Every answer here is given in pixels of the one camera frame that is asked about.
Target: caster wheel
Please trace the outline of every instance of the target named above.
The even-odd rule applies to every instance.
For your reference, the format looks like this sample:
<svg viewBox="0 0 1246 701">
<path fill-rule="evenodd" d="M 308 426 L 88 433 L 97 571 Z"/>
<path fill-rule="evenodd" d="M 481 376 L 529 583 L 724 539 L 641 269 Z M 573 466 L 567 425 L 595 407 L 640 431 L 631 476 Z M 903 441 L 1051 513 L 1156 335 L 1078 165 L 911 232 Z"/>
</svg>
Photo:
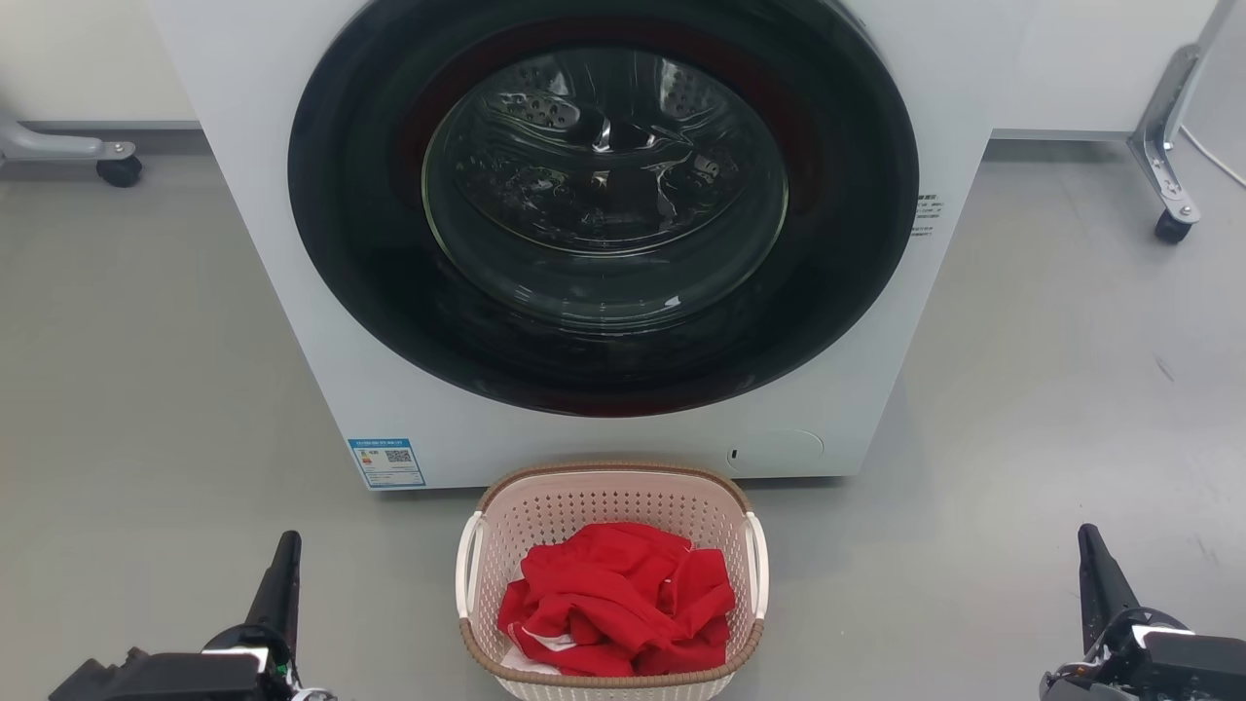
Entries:
<svg viewBox="0 0 1246 701">
<path fill-rule="evenodd" d="M 1185 239 L 1185 234 L 1190 233 L 1190 227 L 1194 224 L 1187 224 L 1179 222 L 1172 218 L 1172 214 L 1164 209 L 1160 214 L 1160 220 L 1155 222 L 1155 238 L 1159 238 L 1164 243 L 1181 243 Z"/>
<path fill-rule="evenodd" d="M 133 187 L 143 169 L 138 158 L 130 156 L 120 161 L 96 161 L 95 172 L 113 187 Z"/>
</svg>

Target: red cloth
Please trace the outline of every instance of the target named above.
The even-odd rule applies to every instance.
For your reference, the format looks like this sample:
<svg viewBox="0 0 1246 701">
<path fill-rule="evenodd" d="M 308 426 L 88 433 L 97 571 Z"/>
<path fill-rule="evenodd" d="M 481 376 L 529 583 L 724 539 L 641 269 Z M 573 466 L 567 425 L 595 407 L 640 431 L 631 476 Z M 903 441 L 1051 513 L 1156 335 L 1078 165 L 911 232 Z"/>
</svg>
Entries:
<svg viewBox="0 0 1246 701">
<path fill-rule="evenodd" d="M 497 628 L 566 675 L 693 672 L 726 661 L 735 593 L 720 550 L 643 524 L 592 524 L 537 545 L 502 598 Z"/>
</svg>

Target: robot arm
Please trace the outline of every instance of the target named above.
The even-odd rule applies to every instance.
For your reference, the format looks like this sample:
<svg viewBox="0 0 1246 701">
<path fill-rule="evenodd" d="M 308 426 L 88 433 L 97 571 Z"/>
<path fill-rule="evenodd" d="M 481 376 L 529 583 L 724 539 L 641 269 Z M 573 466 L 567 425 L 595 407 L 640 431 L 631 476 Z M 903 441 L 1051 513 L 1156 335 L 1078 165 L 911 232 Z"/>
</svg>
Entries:
<svg viewBox="0 0 1246 701">
<path fill-rule="evenodd" d="M 1078 532 L 1085 657 L 1043 675 L 1042 701 L 1246 699 L 1246 641 L 1196 635 L 1139 605 L 1099 529 Z"/>
<path fill-rule="evenodd" d="M 304 689 L 294 664 L 303 540 L 282 535 L 243 624 L 201 652 L 148 655 L 131 649 L 118 667 L 87 660 L 49 701 L 331 701 Z"/>
</svg>

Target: white cloth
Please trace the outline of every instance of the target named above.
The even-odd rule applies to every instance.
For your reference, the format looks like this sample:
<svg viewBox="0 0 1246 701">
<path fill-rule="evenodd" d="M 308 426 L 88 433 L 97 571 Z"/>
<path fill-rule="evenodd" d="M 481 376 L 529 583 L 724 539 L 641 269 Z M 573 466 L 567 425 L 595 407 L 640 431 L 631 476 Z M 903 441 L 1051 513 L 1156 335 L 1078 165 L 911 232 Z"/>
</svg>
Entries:
<svg viewBox="0 0 1246 701">
<path fill-rule="evenodd" d="M 502 657 L 502 666 L 521 672 L 536 672 L 538 675 L 562 676 L 562 672 L 558 671 L 558 667 L 542 665 L 541 662 L 533 662 L 515 645 L 511 645 L 511 649 L 507 650 L 506 655 Z"/>
</svg>

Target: front-load washing machine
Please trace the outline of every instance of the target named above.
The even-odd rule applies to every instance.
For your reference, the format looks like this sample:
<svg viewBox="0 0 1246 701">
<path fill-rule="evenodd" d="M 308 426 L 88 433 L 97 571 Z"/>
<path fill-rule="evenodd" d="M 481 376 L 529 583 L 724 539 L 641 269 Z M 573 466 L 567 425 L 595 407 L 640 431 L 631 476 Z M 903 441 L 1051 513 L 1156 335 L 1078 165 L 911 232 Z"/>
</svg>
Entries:
<svg viewBox="0 0 1246 701">
<path fill-rule="evenodd" d="M 151 9 L 354 469 L 407 489 L 856 473 L 1032 4 Z"/>
</svg>

